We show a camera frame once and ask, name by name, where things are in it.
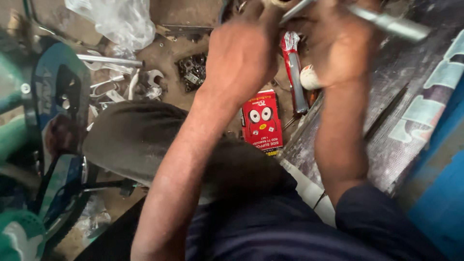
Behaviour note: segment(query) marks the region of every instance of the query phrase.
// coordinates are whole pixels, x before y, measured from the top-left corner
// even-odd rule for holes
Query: hand
[[[252,0],[243,15],[211,33],[202,101],[237,110],[277,73],[278,24],[284,11]]]
[[[359,0],[356,4],[379,10],[378,0]],[[309,6],[307,16],[310,22],[289,22],[287,28],[308,35],[319,83],[331,87],[365,78],[380,43],[374,26],[349,13],[339,0],[318,0]]]

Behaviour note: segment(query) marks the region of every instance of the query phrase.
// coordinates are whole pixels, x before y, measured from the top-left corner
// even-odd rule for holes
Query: person
[[[379,8],[376,0],[357,4]],[[319,0],[308,10],[308,19],[289,26],[309,35],[324,86],[315,157],[337,228],[301,200],[296,181],[274,158],[223,135],[241,105],[277,72],[284,11],[253,0],[244,14],[212,32],[207,78],[188,114],[160,102],[121,103],[94,123],[86,156],[151,185],[138,205],[138,226],[124,215],[117,230],[95,243],[119,241],[110,248],[113,258],[128,258],[120,252],[131,247],[134,261],[445,259],[367,181],[363,126],[377,32],[337,0]],[[102,141],[105,146],[96,145]],[[106,248],[93,249],[96,260]]]

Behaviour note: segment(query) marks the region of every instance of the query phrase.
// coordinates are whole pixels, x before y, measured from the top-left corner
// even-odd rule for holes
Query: cartoon eyes on box
[[[274,115],[274,112],[272,108],[265,107],[261,113],[259,113],[257,110],[251,110],[248,113],[248,118],[253,124],[256,124],[256,123],[259,123],[261,119],[263,121],[270,121],[273,115]]]

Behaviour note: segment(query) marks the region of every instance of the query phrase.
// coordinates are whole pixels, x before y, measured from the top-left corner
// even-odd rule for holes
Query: red label
[[[245,141],[274,156],[283,147],[277,96],[273,90],[260,91],[240,111]]]

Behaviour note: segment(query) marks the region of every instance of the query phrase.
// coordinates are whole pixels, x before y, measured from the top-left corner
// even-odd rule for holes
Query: white ball
[[[311,91],[321,88],[313,65],[308,65],[300,73],[300,82],[304,89]]]

